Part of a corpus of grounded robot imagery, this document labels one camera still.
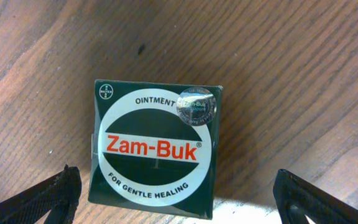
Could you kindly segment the green Zam-Buk box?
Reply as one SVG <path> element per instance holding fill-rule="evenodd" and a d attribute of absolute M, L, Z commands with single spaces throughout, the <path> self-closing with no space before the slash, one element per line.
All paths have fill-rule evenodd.
<path fill-rule="evenodd" d="M 210 220 L 221 86 L 96 80 L 88 200 Z"/>

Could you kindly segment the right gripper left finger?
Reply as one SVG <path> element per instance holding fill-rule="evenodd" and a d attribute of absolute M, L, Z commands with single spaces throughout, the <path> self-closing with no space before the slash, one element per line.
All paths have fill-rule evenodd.
<path fill-rule="evenodd" d="M 82 183 L 77 167 L 64 169 L 0 203 L 0 223 L 73 223 Z"/>

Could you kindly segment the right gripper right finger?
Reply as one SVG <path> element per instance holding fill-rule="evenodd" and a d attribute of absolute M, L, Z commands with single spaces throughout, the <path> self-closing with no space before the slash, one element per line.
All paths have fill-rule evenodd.
<path fill-rule="evenodd" d="M 279 169 L 273 196 L 282 223 L 358 223 L 358 209 L 286 169 Z"/>

